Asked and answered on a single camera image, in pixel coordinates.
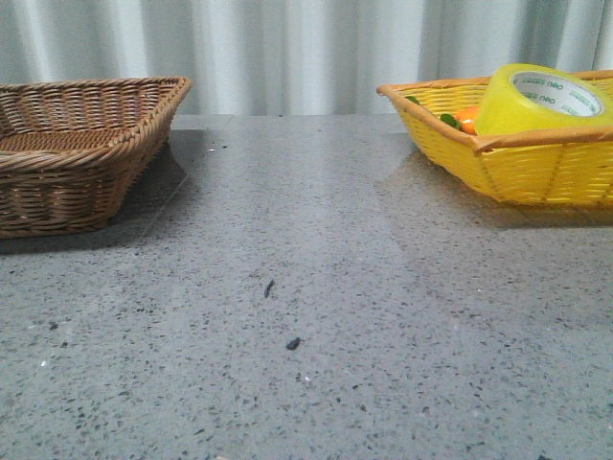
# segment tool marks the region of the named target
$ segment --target packing tape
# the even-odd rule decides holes
[[[613,101],[596,86],[549,67],[509,64],[489,81],[477,134],[613,125]]]

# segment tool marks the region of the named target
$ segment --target green leaf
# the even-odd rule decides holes
[[[417,105],[421,105],[420,101],[418,101],[418,98],[416,98],[415,96],[411,96],[411,95],[405,96],[404,99],[408,99],[412,103],[415,103]]]
[[[443,123],[447,123],[451,127],[455,127],[456,129],[461,129],[462,127],[462,125],[460,125],[460,122],[457,121],[453,115],[450,115],[448,113],[444,113],[443,115],[441,115],[441,121]]]

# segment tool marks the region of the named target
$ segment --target tape core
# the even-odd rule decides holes
[[[576,117],[594,117],[602,113],[602,103],[596,95],[556,75],[517,72],[511,81],[525,98],[555,112]]]

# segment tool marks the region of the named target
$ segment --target orange fruit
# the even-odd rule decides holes
[[[476,134],[475,118],[479,113],[479,105],[467,107],[453,115],[453,118],[460,122],[460,129],[466,134]]]

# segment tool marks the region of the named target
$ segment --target brown wicker basket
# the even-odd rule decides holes
[[[0,85],[0,238],[105,227],[190,87],[183,77]]]

